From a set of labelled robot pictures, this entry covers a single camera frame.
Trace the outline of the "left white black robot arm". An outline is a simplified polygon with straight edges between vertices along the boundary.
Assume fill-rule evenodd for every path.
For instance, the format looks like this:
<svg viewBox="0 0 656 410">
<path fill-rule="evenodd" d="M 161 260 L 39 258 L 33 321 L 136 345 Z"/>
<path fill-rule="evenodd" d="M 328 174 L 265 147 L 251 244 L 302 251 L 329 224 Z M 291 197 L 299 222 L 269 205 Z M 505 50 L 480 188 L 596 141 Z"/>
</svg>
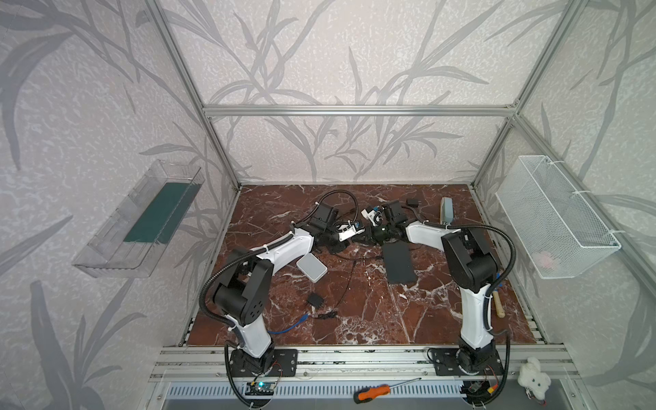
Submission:
<svg viewBox="0 0 656 410">
<path fill-rule="evenodd" d="M 364 225 L 357 218 L 339 221 L 336 210 L 317 203 L 308 216 L 293 222 L 283 237 L 232 251 L 198 295 L 199 311 L 225 325 L 237 338 L 237 343 L 225 347 L 229 376 L 241 371 L 260 376 L 274 367 L 274 341 L 263 318 L 273 275 L 310 255 L 320 239 L 341 245 L 362 232 Z"/>
</svg>

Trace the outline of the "black network switch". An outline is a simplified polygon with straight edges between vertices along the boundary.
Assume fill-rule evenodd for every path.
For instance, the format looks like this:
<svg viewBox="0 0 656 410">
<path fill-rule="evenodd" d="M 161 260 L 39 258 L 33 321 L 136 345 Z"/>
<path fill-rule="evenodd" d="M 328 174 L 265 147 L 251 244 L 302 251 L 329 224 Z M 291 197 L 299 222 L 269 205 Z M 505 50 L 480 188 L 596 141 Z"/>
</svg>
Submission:
<svg viewBox="0 0 656 410">
<path fill-rule="evenodd" d="M 391 285 L 409 285 L 417 281 L 411 252 L 405 242 L 382 246 L 387 281 Z"/>
</svg>

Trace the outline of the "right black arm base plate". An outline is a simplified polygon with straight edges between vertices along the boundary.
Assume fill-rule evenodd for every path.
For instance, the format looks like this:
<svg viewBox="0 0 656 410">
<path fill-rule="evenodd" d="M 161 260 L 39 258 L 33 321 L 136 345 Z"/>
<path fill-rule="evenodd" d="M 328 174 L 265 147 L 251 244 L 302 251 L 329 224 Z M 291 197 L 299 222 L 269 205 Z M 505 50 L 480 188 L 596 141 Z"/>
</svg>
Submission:
<svg viewBox="0 0 656 410">
<path fill-rule="evenodd" d="M 437 376 L 484 376 L 492 371 L 500 377 L 505 371 L 494 344 L 475 351 L 468 347 L 428 348 L 427 358 Z"/>
</svg>

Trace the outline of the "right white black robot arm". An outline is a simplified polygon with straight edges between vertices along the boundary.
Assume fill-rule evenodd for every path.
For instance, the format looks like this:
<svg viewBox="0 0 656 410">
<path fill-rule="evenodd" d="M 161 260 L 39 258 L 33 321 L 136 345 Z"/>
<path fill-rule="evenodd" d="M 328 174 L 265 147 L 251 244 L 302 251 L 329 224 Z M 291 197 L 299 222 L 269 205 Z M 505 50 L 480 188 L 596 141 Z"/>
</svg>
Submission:
<svg viewBox="0 0 656 410">
<path fill-rule="evenodd" d="M 462 325 L 455 362 L 462 373 L 477 375 L 497 360 L 490 300 L 514 267 L 514 242 L 491 225 L 430 222 L 417 210 L 413 212 L 415 220 L 411 221 L 406 214 L 408 209 L 398 201 L 365 208 L 361 212 L 366 221 L 365 241 L 381 246 L 384 268 L 392 284 L 417 280 L 410 244 L 444 253 L 451 278 L 461 292 Z M 486 231 L 506 240 L 511 251 L 506 268 L 502 269 L 495 257 L 484 235 Z"/>
</svg>

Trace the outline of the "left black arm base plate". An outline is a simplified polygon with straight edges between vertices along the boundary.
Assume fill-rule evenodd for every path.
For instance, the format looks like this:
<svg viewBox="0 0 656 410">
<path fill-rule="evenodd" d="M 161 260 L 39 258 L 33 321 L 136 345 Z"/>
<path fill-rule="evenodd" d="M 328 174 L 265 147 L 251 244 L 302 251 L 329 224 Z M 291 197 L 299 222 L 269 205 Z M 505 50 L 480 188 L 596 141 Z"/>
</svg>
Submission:
<svg viewBox="0 0 656 410">
<path fill-rule="evenodd" d="M 248 355 L 244 350 L 232 350 L 227 367 L 232 377 L 246 378 L 262 375 L 266 377 L 295 377 L 298 350 L 270 348 L 261 358 Z"/>
</svg>

